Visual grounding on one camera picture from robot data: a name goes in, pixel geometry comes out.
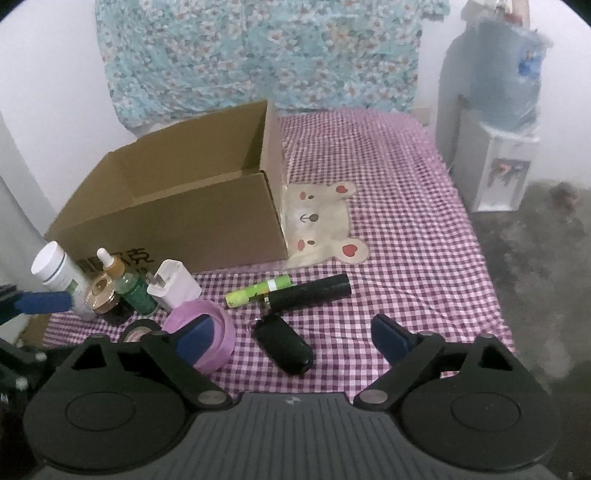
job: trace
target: bear face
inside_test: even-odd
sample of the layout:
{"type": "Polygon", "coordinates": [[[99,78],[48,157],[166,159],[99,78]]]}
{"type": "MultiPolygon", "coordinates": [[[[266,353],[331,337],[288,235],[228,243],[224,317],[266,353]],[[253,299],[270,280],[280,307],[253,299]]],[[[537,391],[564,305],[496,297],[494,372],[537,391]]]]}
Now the bear face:
{"type": "Polygon", "coordinates": [[[349,181],[329,186],[288,185],[285,226],[288,268],[320,263],[331,257],[356,264],[369,257],[368,246],[349,237],[345,199],[356,192],[357,188],[349,181]]]}

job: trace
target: floral curtain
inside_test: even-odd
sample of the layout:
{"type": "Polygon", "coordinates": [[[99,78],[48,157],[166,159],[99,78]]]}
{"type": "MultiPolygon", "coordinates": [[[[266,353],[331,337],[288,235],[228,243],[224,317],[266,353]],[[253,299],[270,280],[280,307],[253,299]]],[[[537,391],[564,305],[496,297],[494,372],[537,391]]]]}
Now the floral curtain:
{"type": "Polygon", "coordinates": [[[409,110],[421,23],[448,12],[448,0],[96,1],[128,128],[262,98],[297,111],[409,110]]]}

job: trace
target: red heart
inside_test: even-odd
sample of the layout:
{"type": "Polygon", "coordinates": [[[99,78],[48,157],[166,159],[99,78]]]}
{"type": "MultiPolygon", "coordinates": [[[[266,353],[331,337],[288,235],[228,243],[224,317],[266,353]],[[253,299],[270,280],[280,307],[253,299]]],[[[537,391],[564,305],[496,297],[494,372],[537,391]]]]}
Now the red heart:
{"type": "Polygon", "coordinates": [[[345,245],[343,247],[343,253],[345,254],[346,257],[354,257],[355,256],[355,252],[357,251],[357,246],[355,245],[345,245]]]}

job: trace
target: white charger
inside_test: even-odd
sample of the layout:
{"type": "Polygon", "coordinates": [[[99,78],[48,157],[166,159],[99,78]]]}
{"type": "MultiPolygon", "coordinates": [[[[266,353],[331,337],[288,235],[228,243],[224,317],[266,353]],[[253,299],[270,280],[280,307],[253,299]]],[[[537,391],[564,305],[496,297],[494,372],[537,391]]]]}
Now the white charger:
{"type": "Polygon", "coordinates": [[[148,293],[167,312],[201,296],[201,287],[178,260],[164,260],[156,275],[148,274],[148,293]]]}

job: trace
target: open cardboard box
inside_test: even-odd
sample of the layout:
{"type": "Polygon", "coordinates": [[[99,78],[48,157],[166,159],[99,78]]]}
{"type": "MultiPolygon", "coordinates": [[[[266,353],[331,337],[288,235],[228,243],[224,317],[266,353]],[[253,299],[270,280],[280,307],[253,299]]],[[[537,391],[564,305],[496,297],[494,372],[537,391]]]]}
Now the open cardboard box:
{"type": "Polygon", "coordinates": [[[283,260],[287,174],[269,102],[181,122],[107,154],[46,233],[85,271],[105,247],[135,268],[189,271],[283,260]]]}

